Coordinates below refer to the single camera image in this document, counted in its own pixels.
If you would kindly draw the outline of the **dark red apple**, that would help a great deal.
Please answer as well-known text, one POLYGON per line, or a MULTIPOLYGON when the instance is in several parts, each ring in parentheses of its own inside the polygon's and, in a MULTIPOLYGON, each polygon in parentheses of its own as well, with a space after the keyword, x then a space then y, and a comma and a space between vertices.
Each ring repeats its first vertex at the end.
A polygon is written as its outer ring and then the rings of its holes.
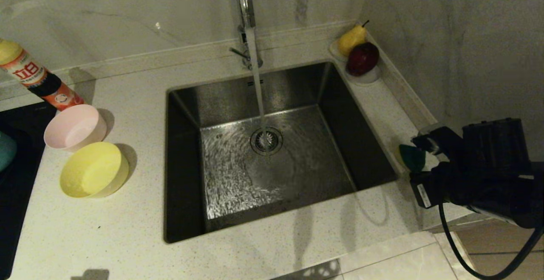
POLYGON ((380 58, 377 46, 371 42, 355 46, 348 56, 346 71, 352 76, 362 76, 373 69, 380 58))

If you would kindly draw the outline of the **yellow pear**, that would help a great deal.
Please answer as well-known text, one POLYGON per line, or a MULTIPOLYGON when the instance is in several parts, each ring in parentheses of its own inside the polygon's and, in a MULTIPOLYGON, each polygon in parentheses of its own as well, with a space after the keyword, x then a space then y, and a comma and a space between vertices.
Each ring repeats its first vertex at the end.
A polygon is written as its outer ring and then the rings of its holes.
POLYGON ((356 24, 351 30, 346 32, 338 39, 337 48, 342 56, 348 57, 355 46, 366 42, 366 25, 368 23, 369 20, 365 21, 363 24, 356 24))

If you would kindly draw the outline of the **blue plastic bowl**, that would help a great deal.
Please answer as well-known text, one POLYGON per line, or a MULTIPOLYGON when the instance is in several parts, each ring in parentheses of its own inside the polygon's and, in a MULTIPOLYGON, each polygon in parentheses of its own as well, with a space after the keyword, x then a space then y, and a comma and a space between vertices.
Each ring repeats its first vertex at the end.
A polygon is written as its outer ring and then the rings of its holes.
POLYGON ((16 141, 0 131, 0 172, 5 170, 15 159, 17 153, 16 141))

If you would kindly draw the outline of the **small white dish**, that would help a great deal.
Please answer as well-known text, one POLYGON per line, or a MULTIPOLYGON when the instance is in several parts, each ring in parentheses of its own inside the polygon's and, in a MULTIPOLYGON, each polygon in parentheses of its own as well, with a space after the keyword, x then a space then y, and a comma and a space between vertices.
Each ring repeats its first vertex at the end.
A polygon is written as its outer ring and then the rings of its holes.
POLYGON ((382 75, 382 71, 381 71, 381 69, 380 69, 380 67, 378 65, 375 65, 375 67, 373 67, 373 69, 371 69, 371 71, 365 73, 362 76, 353 76, 350 73, 348 73, 347 70, 346 70, 348 57, 342 55, 339 52, 338 42, 339 42, 339 39, 336 39, 336 40, 334 40, 332 42, 332 44, 330 44, 329 52, 335 58, 335 60, 338 60, 338 61, 340 61, 340 63, 342 63, 346 78, 352 84, 355 84, 357 86, 369 86, 370 84, 373 84, 374 82, 379 80, 379 78, 382 75))

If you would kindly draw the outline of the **round metal drain strainer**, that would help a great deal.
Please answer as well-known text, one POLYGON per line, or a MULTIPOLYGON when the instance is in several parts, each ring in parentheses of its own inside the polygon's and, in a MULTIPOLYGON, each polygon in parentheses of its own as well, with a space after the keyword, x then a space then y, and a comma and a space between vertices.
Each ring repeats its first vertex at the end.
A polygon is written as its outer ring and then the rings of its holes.
POLYGON ((283 135, 274 127, 257 129, 250 138, 252 150, 259 156, 272 156, 283 146, 283 135))

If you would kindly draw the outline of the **running water stream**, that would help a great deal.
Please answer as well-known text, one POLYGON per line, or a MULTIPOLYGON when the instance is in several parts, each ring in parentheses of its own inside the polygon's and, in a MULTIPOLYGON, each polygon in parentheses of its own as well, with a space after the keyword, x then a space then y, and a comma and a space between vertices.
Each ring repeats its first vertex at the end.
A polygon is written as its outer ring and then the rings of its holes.
POLYGON ((268 150, 268 147, 271 144, 271 140, 268 137, 266 129, 266 120, 265 120, 265 111, 264 111, 264 101, 262 97, 262 89, 260 83, 260 66, 259 66, 259 57, 257 53, 256 46, 256 34, 254 28, 246 29, 247 36, 247 46, 250 51, 250 62, 251 62, 251 71, 253 74, 253 81, 256 87, 256 96, 257 104, 260 112, 260 124, 262 134, 260 137, 257 137, 257 142, 264 147, 265 150, 268 150))

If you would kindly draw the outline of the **dish soap bottle orange label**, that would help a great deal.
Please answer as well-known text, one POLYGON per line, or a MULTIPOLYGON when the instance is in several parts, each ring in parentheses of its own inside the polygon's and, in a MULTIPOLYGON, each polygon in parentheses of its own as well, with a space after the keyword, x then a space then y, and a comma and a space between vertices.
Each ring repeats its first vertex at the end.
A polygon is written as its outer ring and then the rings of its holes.
POLYGON ((82 97, 33 59, 17 42, 0 38, 0 70, 58 111, 85 104, 82 97))

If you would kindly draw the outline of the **green and yellow sponge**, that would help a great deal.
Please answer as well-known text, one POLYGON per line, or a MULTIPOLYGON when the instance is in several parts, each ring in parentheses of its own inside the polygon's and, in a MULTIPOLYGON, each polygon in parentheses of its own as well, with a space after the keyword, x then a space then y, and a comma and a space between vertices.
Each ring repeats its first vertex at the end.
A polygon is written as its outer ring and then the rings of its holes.
POLYGON ((399 152, 403 164, 410 170, 411 173, 422 173, 427 161, 424 151, 414 146, 405 144, 399 145, 399 152))

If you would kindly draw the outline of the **stainless steel sink basin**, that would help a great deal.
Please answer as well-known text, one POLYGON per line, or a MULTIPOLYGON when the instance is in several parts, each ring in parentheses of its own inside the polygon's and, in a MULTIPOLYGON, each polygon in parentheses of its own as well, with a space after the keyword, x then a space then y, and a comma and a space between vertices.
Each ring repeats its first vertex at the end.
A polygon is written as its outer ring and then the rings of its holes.
POLYGON ((167 93, 164 240, 217 230, 369 189, 397 176, 332 62, 260 75, 282 148, 259 156, 253 77, 167 93))

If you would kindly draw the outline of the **yellow plastic bowl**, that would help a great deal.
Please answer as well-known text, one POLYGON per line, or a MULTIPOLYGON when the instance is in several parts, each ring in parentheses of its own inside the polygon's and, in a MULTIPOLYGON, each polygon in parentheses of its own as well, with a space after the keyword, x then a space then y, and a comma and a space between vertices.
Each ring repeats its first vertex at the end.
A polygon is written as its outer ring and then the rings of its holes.
POLYGON ((119 190, 129 173, 130 164, 117 145, 96 142, 70 156, 59 185, 71 198, 104 198, 119 190))

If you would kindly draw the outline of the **wood tone cabinet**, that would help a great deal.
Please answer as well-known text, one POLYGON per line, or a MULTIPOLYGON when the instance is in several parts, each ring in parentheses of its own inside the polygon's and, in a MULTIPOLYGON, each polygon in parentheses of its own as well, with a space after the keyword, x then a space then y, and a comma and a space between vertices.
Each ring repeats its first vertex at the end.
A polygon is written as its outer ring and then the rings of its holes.
MULTIPOLYGON (((481 274, 492 275, 514 259, 532 232, 531 229, 491 220, 455 233, 475 269, 481 274)), ((544 236, 506 280, 544 280, 544 236)))

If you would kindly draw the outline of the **pink plastic bowl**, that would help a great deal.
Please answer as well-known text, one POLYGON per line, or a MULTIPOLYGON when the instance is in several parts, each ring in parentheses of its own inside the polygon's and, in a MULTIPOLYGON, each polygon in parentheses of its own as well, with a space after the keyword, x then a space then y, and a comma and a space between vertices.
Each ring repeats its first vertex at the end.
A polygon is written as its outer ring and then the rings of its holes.
POLYGON ((76 152, 88 144, 101 142, 107 124, 92 105, 75 105, 58 113, 47 125, 43 140, 54 150, 76 152))

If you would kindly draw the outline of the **black glass cooktop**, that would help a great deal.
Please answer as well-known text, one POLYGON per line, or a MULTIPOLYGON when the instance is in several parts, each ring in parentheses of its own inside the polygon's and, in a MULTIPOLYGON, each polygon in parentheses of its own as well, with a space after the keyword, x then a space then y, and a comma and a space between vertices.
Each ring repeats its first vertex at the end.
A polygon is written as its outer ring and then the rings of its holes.
POLYGON ((13 162, 0 172, 0 280, 11 276, 40 160, 43 133, 57 110, 46 102, 0 111, 0 131, 17 143, 13 162))

